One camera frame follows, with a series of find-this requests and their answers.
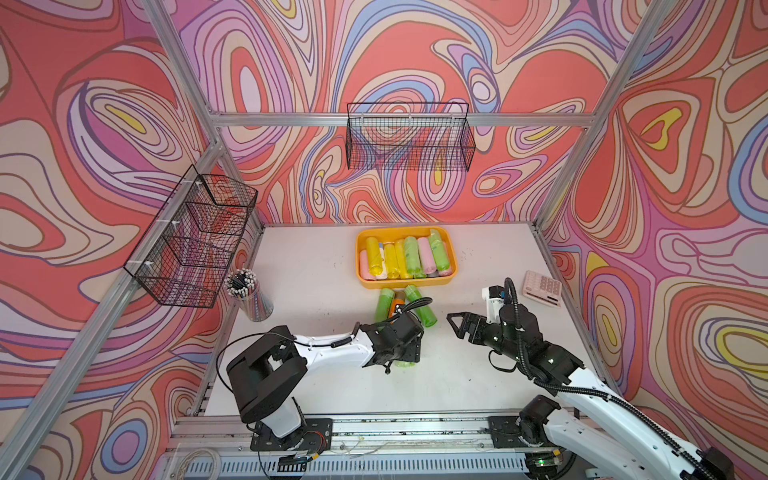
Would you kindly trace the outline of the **pink labelled trash bag roll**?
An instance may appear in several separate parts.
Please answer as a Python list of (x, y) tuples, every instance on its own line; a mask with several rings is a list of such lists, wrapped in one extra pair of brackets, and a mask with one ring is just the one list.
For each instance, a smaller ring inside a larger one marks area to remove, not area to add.
[(368, 263), (368, 254), (366, 250), (362, 250), (359, 253), (359, 269), (360, 269), (360, 277), (364, 281), (374, 281), (375, 277), (371, 275), (370, 269), (369, 269), (369, 263)]

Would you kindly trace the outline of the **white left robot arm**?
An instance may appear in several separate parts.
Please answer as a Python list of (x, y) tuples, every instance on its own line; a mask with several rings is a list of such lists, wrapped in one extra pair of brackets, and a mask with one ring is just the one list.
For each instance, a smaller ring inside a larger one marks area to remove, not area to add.
[(424, 327), (405, 308), (388, 319), (356, 323), (348, 333), (311, 337), (279, 325), (255, 340), (225, 368), (241, 421), (262, 426), (280, 441), (308, 431), (293, 391), (308, 375), (339, 369), (382, 367), (420, 360)]

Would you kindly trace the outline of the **white blue-capped roll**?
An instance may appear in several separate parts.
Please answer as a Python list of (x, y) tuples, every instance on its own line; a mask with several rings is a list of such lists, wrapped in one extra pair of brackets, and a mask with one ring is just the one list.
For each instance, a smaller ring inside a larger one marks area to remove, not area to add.
[(380, 251), (380, 257), (381, 257), (381, 269), (382, 272), (376, 276), (377, 280), (386, 280), (388, 278), (388, 270), (385, 260), (385, 252), (384, 247), (382, 244), (379, 244), (379, 251)]

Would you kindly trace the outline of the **light green roll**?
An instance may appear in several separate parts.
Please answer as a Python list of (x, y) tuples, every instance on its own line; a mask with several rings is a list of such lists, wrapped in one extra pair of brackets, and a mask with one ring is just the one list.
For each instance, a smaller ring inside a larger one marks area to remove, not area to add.
[(404, 239), (404, 256), (407, 273), (415, 279), (423, 279), (426, 273), (422, 267), (419, 244), (415, 237), (408, 236)]

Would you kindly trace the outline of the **yellow plastic storage box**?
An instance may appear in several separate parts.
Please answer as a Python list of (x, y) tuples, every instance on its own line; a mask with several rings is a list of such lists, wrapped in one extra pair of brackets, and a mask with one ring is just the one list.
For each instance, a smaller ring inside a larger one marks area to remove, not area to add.
[[(378, 239), (381, 243), (387, 243), (387, 242), (394, 243), (396, 240), (405, 239), (407, 236), (414, 236), (416, 238), (428, 237), (431, 229), (437, 229), (440, 232), (440, 235), (445, 245), (445, 249), (450, 259), (451, 267), (453, 268), (452, 275), (446, 276), (446, 277), (440, 277), (438, 275), (437, 277), (434, 277), (434, 278), (414, 279), (414, 280), (386, 279), (386, 280), (374, 280), (374, 281), (364, 281), (360, 277), (359, 253), (362, 250), (366, 250), (365, 240), (367, 237), (373, 236), (376, 239)], [(437, 225), (401, 226), (401, 227), (374, 228), (374, 229), (363, 230), (357, 235), (357, 238), (356, 238), (355, 249), (354, 249), (354, 260), (355, 260), (357, 279), (364, 288), (369, 290), (375, 290), (375, 289), (381, 289), (381, 288), (403, 289), (407, 284), (410, 284), (410, 283), (418, 287), (446, 285), (456, 277), (459, 271), (456, 252), (454, 249), (451, 236), (445, 228)]]

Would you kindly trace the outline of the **large green trash bag roll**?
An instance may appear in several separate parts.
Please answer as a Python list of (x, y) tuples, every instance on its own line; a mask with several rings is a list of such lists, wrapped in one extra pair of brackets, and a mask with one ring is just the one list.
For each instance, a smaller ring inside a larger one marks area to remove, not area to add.
[(431, 229), (428, 239), (437, 266), (437, 271), (452, 268), (440, 232), (437, 229)]

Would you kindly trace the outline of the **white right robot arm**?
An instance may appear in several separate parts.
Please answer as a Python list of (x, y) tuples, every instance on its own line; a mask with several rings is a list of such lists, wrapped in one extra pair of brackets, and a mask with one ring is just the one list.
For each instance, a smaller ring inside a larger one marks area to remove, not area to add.
[(563, 447), (613, 479), (734, 478), (726, 454), (700, 449), (614, 394), (582, 360), (545, 340), (523, 306), (502, 305), (493, 319), (461, 312), (447, 320), (458, 338), (515, 360), (543, 389), (519, 414), (522, 442)]

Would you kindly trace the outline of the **yellow trash bag roll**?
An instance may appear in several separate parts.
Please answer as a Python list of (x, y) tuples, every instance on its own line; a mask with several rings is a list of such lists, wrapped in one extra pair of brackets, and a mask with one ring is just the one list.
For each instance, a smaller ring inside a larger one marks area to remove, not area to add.
[(395, 252), (399, 268), (399, 277), (401, 279), (410, 279), (411, 275), (407, 270), (406, 256), (404, 249), (404, 240), (400, 239), (395, 242)]
[(389, 279), (400, 278), (400, 266), (398, 263), (398, 257), (396, 247), (393, 243), (384, 244), (384, 260), (387, 268), (387, 276)]

